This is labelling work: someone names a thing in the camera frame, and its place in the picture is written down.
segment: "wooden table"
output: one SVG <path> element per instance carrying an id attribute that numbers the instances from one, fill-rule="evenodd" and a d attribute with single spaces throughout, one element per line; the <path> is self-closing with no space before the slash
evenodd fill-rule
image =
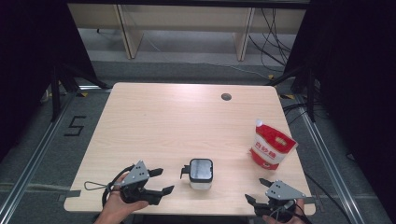
<path id="1" fill-rule="evenodd" d="M 225 101 L 223 93 L 232 99 Z M 200 84 L 118 83 L 114 86 L 67 198 L 71 212 L 101 211 L 103 190 L 85 190 L 84 182 L 110 182 L 123 168 L 144 161 L 148 169 L 163 168 L 146 189 L 173 192 L 136 213 L 155 215 L 254 216 L 245 194 L 266 203 L 267 187 L 259 178 L 282 180 L 311 195 L 296 150 L 276 171 L 257 165 L 248 150 L 255 121 L 262 119 L 290 134 L 273 87 Z M 214 163 L 210 190 L 190 187 L 181 168 L 194 158 Z M 305 207 L 307 215 L 315 206 Z"/>

